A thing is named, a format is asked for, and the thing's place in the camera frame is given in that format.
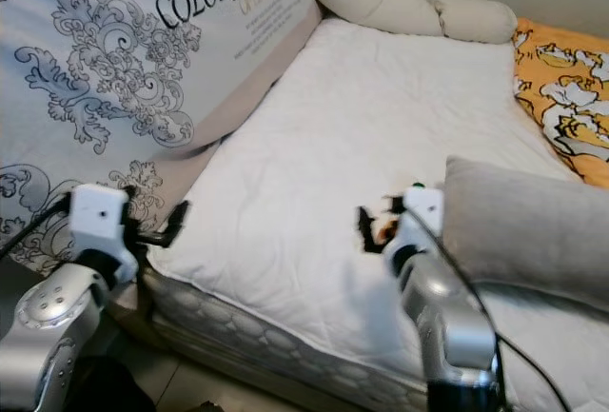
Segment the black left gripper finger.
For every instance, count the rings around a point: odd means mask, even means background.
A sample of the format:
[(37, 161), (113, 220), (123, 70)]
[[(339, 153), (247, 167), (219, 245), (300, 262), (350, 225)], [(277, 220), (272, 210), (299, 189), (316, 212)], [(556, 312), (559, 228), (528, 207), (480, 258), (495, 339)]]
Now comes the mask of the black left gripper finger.
[(190, 202), (179, 203), (167, 217), (164, 229), (164, 247), (170, 247), (182, 230)]

